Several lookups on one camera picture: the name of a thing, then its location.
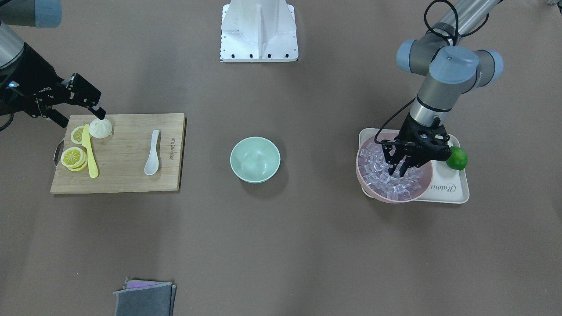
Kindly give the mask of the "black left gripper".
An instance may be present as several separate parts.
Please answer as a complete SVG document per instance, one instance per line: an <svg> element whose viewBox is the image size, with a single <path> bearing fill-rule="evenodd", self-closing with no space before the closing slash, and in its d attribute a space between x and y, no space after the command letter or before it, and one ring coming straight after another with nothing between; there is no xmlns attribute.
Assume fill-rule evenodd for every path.
<svg viewBox="0 0 562 316"><path fill-rule="evenodd" d="M381 141L388 174L393 175L400 163L399 176L403 177L409 168L419 168L431 160L445 162L451 156L449 140L440 118L424 126L408 114L399 134L393 140Z"/></svg>

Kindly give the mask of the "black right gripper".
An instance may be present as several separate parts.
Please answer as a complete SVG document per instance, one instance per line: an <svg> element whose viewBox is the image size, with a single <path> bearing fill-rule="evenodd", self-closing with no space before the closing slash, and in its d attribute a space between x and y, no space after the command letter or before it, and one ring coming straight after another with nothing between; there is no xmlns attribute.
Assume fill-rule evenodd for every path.
<svg viewBox="0 0 562 316"><path fill-rule="evenodd" d="M106 118L100 106L101 91L79 73L74 73L62 86L62 78L30 45L8 66L1 69L0 114L20 111L32 117L49 118L61 127L68 118L52 107L67 101L70 105L88 109L99 120Z"/></svg>

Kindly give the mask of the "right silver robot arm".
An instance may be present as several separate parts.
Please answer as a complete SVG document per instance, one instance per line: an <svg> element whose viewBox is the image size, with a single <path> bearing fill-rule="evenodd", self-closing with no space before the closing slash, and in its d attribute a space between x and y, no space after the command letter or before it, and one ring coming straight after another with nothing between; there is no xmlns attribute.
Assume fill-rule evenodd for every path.
<svg viewBox="0 0 562 316"><path fill-rule="evenodd" d="M26 43L12 26L56 28L62 20L58 0L3 0L1 2L0 98L1 114L24 112L47 118L62 128L68 118L54 107L70 104L88 109L103 120L101 92L78 73L60 77L54 67Z"/></svg>

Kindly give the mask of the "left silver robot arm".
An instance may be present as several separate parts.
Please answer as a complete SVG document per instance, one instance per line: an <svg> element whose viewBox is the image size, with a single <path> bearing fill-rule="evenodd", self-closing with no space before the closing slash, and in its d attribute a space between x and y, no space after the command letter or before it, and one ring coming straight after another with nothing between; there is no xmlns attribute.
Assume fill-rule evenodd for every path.
<svg viewBox="0 0 562 316"><path fill-rule="evenodd" d="M460 46L462 38L480 30L498 0L445 1L448 12L439 22L425 24L420 39L403 42L396 63L424 81L405 108L409 110L399 134L381 140L388 174L404 176L408 169L430 161L446 161L452 155L444 122L458 98L492 83L503 72L502 56L494 50L469 50Z"/></svg>

